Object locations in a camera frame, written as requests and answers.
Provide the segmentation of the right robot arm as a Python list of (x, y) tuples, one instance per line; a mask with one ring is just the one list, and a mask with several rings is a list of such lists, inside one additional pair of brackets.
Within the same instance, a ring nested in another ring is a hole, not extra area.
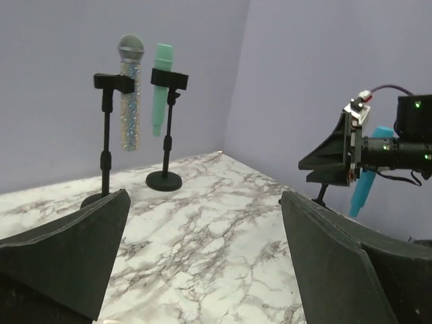
[(431, 96), (398, 97), (396, 136), (390, 138), (363, 136), (369, 111), (362, 97), (344, 108), (333, 132), (299, 161), (298, 168), (310, 172), (307, 182), (349, 186), (362, 171), (382, 174), (396, 169), (431, 178)]

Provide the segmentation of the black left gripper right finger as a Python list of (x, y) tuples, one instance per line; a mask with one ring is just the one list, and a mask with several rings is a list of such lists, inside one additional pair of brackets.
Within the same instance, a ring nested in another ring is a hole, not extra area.
[(285, 191), (283, 224), (308, 323), (430, 323), (431, 249)]

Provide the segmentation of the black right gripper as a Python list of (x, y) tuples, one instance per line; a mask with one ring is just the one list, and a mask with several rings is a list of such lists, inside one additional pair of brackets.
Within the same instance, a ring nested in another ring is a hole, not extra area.
[(311, 170), (306, 183), (349, 186), (361, 169), (397, 169), (398, 139), (363, 137), (355, 122), (350, 113), (341, 113), (333, 132), (298, 162), (299, 170)]

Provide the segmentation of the glitter rhinestone microphone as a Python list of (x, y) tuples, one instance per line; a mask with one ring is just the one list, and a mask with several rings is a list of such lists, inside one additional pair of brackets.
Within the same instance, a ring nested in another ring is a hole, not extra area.
[(125, 151), (136, 151), (140, 136), (141, 61), (142, 41), (133, 34), (123, 35), (117, 50), (121, 57), (121, 75), (134, 81), (134, 90), (121, 94), (121, 145)]

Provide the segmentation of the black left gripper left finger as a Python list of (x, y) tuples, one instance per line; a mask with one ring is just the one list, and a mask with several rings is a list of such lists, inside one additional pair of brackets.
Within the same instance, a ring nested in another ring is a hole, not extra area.
[(2, 239), (1, 320), (98, 320), (130, 205), (118, 190)]

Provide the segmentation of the black round-base stand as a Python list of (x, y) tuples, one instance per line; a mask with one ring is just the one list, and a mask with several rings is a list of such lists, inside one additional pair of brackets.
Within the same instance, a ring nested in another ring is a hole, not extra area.
[(117, 90), (124, 95), (128, 95), (133, 93), (135, 90), (134, 80), (131, 77), (123, 76), (121, 74), (113, 75), (98, 73), (93, 76), (93, 80), (94, 87), (103, 91), (101, 109), (104, 113), (104, 130), (103, 150), (100, 156), (101, 192), (85, 198), (80, 205), (81, 209), (109, 194), (110, 173), (112, 167), (112, 156), (109, 150), (109, 143), (111, 113), (113, 112), (113, 93)]
[(155, 92), (153, 98), (157, 100), (157, 104), (153, 105), (153, 107), (162, 107), (165, 110), (166, 106), (168, 106), (167, 131), (163, 141), (162, 170), (151, 172), (146, 177), (147, 186), (156, 191), (173, 192), (182, 187), (182, 178), (178, 174), (169, 171), (169, 158), (172, 150), (171, 122), (173, 106), (181, 95), (178, 90), (187, 89), (188, 78), (188, 75), (163, 71), (155, 67), (152, 70), (151, 84), (155, 87), (161, 87), (167, 93), (161, 105), (160, 92)]

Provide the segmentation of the mint green microphone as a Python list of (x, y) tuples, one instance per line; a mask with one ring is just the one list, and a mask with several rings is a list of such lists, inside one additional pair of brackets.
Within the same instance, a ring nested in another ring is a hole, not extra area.
[[(156, 70), (170, 72), (173, 65), (173, 47), (171, 45), (158, 44), (155, 65)], [(152, 125), (153, 136), (159, 137), (161, 126), (165, 118), (168, 89), (162, 86), (155, 86), (153, 93)]]

